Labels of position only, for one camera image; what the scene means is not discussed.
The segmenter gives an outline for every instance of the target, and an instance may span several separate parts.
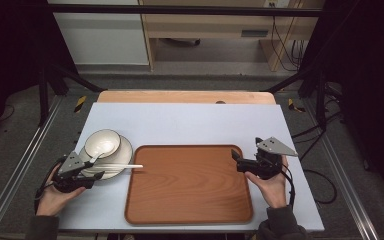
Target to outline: human hand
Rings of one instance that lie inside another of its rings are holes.
[[[288,167],[286,157],[282,155],[282,163]],[[267,204],[272,208],[286,207],[285,176],[279,173],[276,176],[263,180],[251,172],[245,172],[245,176],[260,189]]]
[[[47,179],[47,183],[52,181],[52,176],[54,176],[57,171],[59,164],[55,166],[52,170],[52,173],[49,175]],[[58,191],[54,186],[49,186],[44,189],[42,198],[40,199],[39,206],[37,208],[36,215],[37,216],[55,216],[57,215],[61,209],[67,205],[67,203],[79,196],[82,192],[86,190],[85,187],[80,187],[74,190],[71,193],[62,193]]]

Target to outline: black sleeve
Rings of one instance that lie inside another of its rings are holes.
[[[268,220],[262,222],[257,232],[259,240],[306,240],[307,231],[297,224],[290,206],[267,208]]]
[[[26,240],[56,240],[58,225],[58,217],[34,216],[30,219]]]

